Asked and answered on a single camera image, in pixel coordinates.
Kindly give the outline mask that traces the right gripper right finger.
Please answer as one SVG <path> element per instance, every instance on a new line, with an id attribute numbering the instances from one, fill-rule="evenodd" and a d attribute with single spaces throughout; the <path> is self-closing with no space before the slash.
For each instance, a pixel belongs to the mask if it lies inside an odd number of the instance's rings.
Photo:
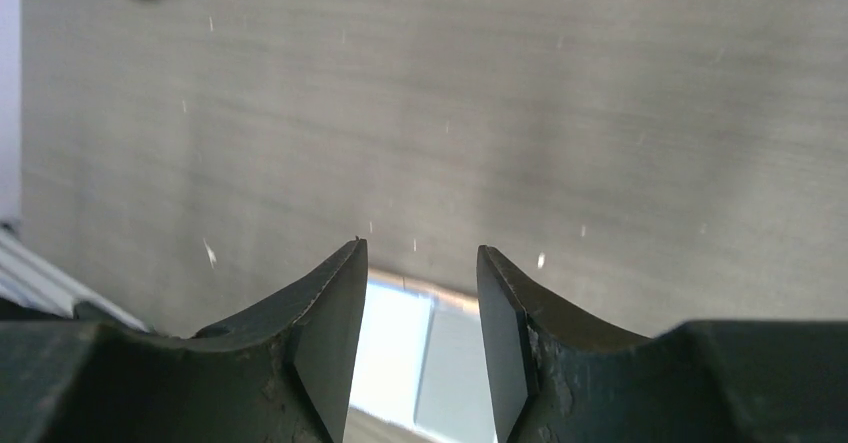
<path id="1" fill-rule="evenodd" d="M 645 337 L 481 246 L 477 288 L 502 442 L 843 442 L 843 321 L 695 320 Z"/>

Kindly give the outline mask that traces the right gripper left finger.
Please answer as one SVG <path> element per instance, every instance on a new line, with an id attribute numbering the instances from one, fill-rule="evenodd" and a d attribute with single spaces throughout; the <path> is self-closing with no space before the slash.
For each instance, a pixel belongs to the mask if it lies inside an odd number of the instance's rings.
<path id="1" fill-rule="evenodd" d="M 301 279 L 190 338 L 91 305 L 1 302 L 5 442 L 339 442 L 368 249 L 354 239 Z"/>

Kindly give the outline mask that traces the beige card holder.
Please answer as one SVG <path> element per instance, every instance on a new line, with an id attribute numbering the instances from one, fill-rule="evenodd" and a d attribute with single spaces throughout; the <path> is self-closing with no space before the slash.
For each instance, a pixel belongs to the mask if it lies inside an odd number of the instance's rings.
<path id="1" fill-rule="evenodd" d="M 475 297 L 371 268 L 346 442 L 494 442 Z"/>

